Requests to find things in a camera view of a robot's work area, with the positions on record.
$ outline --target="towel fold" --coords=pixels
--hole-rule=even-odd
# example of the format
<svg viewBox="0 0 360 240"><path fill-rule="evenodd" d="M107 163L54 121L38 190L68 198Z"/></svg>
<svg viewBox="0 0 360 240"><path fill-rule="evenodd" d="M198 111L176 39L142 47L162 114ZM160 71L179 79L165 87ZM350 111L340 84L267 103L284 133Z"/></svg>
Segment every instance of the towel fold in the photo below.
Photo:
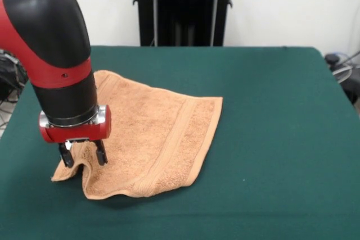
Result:
<svg viewBox="0 0 360 240"><path fill-rule="evenodd" d="M98 102L112 114L111 135L104 140L109 163L98 164L95 144L74 143L74 166L61 161L52 181L71 178L83 164L83 191L92 200L150 197L193 184L213 140L222 97L191 97L111 71L94 76Z"/></svg>

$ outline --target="black metal stand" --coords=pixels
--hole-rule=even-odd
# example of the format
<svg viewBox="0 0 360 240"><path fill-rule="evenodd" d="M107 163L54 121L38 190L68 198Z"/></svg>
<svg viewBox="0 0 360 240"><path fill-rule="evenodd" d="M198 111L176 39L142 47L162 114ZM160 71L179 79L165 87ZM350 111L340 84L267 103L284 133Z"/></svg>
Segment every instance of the black metal stand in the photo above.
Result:
<svg viewBox="0 0 360 240"><path fill-rule="evenodd" d="M134 0L141 46L222 46L231 0Z"/></svg>

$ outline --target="orange towel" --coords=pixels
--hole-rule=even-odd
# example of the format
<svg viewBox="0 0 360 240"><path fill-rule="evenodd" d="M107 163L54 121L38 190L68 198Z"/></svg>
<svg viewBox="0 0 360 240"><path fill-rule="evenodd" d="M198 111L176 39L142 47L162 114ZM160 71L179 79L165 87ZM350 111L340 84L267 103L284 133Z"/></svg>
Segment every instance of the orange towel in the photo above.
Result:
<svg viewBox="0 0 360 240"><path fill-rule="evenodd" d="M191 97L152 88L110 71L95 74L99 104L112 113L104 140L109 163L100 166L93 143L75 143L75 164L59 163L52 181L67 180L84 165L82 186L92 200L117 194L150 197L191 185L210 148L221 97Z"/></svg>

